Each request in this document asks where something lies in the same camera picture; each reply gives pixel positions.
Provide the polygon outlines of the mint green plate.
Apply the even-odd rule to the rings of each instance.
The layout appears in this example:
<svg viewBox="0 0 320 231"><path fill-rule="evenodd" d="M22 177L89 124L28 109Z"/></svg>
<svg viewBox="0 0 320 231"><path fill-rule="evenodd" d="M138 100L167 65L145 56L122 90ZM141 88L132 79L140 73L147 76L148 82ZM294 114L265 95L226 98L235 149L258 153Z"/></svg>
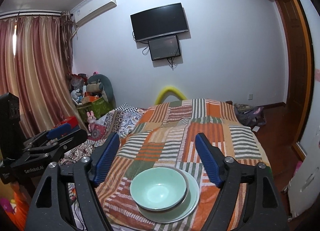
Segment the mint green plate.
<svg viewBox="0 0 320 231"><path fill-rule="evenodd" d="M178 204L166 210L151 210L144 208L137 203L140 213L153 222L167 224L180 221L190 215L199 202L200 190L195 178L183 170L174 168L171 169L177 171L183 176L187 182L187 190L184 198L182 198Z"/></svg>

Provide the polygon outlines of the red box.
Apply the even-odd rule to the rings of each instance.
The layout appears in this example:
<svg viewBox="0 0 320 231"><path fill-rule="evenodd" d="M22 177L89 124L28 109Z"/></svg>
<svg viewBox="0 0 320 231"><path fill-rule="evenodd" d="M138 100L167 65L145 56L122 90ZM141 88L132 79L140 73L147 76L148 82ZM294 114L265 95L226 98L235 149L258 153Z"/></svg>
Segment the red box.
<svg viewBox="0 0 320 231"><path fill-rule="evenodd" d="M79 125L79 123L75 116L69 116L60 123L58 123L54 128L58 128L64 125L67 125L68 129L73 130L76 126Z"/></svg>

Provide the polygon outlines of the pink rabbit toy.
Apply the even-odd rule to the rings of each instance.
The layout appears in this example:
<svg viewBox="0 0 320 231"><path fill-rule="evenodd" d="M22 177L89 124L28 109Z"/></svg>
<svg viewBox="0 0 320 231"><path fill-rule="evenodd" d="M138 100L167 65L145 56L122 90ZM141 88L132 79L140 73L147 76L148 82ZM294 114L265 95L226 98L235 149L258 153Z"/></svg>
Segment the pink rabbit toy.
<svg viewBox="0 0 320 231"><path fill-rule="evenodd" d="M87 112L88 129L90 132L92 132L94 130L96 120L97 119L96 119L93 111Z"/></svg>

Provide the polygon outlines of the green cardboard box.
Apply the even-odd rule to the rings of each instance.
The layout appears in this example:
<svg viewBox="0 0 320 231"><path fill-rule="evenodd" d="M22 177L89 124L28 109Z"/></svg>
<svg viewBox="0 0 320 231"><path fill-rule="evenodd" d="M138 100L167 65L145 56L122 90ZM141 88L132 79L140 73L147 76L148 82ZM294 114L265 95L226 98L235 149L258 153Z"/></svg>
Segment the green cardboard box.
<svg viewBox="0 0 320 231"><path fill-rule="evenodd" d="M105 101L102 97L94 102L89 102L84 105L77 106L76 108L84 123L87 123L87 113L90 111L93 111L96 119L99 119L114 109L113 105Z"/></svg>

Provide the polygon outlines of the white suitcase with stickers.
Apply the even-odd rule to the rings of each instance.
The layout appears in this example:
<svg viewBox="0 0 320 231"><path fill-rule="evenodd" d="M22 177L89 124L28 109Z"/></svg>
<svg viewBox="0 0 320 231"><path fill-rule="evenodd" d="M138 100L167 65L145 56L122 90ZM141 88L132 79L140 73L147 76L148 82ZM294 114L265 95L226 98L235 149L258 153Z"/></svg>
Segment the white suitcase with stickers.
<svg viewBox="0 0 320 231"><path fill-rule="evenodd" d="M319 195L319 156L307 154L288 185L290 213L296 218L309 209Z"/></svg>

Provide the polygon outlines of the patterned checkered blanket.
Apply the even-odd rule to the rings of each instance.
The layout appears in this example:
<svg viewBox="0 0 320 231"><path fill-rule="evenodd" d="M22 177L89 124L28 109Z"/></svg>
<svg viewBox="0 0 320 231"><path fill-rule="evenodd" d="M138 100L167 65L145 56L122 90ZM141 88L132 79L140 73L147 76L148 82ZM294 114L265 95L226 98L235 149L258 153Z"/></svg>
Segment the patterned checkered blanket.
<svg viewBox="0 0 320 231"><path fill-rule="evenodd" d="M94 130L88 135L87 141L66 152L59 160L59 164L75 163L84 156L90 156L96 147L104 144L112 132L116 132L120 139L124 139L133 132L145 112L146 109L133 107L127 103L111 110L96 120Z"/></svg>

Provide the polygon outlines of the grey plush toy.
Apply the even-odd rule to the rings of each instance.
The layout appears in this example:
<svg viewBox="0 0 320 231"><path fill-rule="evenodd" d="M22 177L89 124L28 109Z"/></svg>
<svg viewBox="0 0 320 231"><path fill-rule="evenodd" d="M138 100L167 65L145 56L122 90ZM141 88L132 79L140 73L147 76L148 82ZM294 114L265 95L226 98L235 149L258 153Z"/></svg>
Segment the grey plush toy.
<svg viewBox="0 0 320 231"><path fill-rule="evenodd" d="M90 76L90 78L87 80L86 90L89 93L101 94L103 99L108 103L112 103L114 100L111 81L108 77L102 74Z"/></svg>

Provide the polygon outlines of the dark bag on floor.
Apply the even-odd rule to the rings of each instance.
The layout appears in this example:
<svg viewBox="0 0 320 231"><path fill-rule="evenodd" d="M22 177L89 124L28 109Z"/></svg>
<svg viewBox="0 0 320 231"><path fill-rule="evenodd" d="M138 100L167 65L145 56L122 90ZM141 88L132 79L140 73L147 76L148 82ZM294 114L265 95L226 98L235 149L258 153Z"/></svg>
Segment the dark bag on floor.
<svg viewBox="0 0 320 231"><path fill-rule="evenodd" d="M234 104L237 120L244 126L254 127L266 124L264 107L253 107L247 104Z"/></svg>

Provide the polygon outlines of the striped red gold curtain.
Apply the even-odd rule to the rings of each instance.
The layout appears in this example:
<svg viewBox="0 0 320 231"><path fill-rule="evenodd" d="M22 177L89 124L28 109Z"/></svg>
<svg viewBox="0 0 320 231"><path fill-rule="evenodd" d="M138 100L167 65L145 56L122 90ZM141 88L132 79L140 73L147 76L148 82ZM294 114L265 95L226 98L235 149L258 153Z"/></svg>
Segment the striped red gold curtain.
<svg viewBox="0 0 320 231"><path fill-rule="evenodd" d="M68 89L71 56L61 21L41 15L1 20L1 94L19 98L26 137L77 114Z"/></svg>

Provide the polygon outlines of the striped patchwork tablecloth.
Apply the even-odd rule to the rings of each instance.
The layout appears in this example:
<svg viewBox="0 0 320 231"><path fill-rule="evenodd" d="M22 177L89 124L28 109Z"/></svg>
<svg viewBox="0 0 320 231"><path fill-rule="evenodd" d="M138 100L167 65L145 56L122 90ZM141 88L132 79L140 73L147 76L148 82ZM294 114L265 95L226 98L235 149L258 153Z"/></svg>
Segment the striped patchwork tablecloth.
<svg viewBox="0 0 320 231"><path fill-rule="evenodd" d="M209 182L195 148L204 133L211 145L239 163L268 162L263 147L236 118L234 107L210 99L163 103L148 108L120 148L106 180L96 193L108 221L136 230L200 230L216 201L218 189ZM160 224L146 219L130 195L130 184L140 172L153 167L175 167L191 174L200 189L196 209L181 221Z"/></svg>

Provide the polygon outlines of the yellow foam chair back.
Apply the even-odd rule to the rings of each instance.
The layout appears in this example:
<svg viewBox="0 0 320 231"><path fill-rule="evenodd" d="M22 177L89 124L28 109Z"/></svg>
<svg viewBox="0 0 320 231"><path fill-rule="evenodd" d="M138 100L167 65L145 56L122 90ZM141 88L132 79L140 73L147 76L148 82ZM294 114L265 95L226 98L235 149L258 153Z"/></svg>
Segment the yellow foam chair back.
<svg viewBox="0 0 320 231"><path fill-rule="evenodd" d="M159 92L156 100L155 105L162 104L163 101L170 95L175 96L179 100L187 100L186 96L176 87L173 86L166 86Z"/></svg>

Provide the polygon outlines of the white air conditioner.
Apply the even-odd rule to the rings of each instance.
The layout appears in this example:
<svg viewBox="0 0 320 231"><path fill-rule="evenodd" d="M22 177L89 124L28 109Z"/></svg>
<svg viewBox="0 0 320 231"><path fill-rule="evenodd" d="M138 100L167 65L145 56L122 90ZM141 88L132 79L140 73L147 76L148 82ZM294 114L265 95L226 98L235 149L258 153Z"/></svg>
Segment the white air conditioner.
<svg viewBox="0 0 320 231"><path fill-rule="evenodd" d="M97 16L117 6L116 0L90 0L72 11L76 26L83 26Z"/></svg>

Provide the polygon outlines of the wooden door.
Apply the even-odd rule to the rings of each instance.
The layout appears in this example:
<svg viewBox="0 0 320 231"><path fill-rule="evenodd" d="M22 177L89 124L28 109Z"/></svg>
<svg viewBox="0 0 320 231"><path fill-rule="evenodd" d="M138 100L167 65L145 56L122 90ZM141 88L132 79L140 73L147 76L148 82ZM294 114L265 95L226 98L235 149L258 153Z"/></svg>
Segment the wooden door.
<svg viewBox="0 0 320 231"><path fill-rule="evenodd" d="M312 98L312 51L309 25L300 0L275 0L283 23L289 62L287 104L294 114L294 142L300 140Z"/></svg>

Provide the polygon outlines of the small black wall monitor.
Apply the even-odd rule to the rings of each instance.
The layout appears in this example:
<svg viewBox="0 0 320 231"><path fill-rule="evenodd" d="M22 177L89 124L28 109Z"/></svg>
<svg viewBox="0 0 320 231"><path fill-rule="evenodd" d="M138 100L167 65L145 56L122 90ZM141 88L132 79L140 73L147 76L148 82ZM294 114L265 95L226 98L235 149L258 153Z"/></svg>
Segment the small black wall monitor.
<svg viewBox="0 0 320 231"><path fill-rule="evenodd" d="M181 55L180 42L177 35L164 36L148 41L151 60L175 58Z"/></svg>

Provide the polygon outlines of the black wall television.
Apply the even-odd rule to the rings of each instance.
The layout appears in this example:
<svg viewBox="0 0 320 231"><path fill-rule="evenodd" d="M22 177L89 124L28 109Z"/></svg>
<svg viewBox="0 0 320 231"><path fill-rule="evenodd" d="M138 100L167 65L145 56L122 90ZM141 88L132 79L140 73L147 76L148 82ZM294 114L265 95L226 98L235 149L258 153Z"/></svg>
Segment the black wall television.
<svg viewBox="0 0 320 231"><path fill-rule="evenodd" d="M136 42L189 31L181 3L135 13L130 19Z"/></svg>

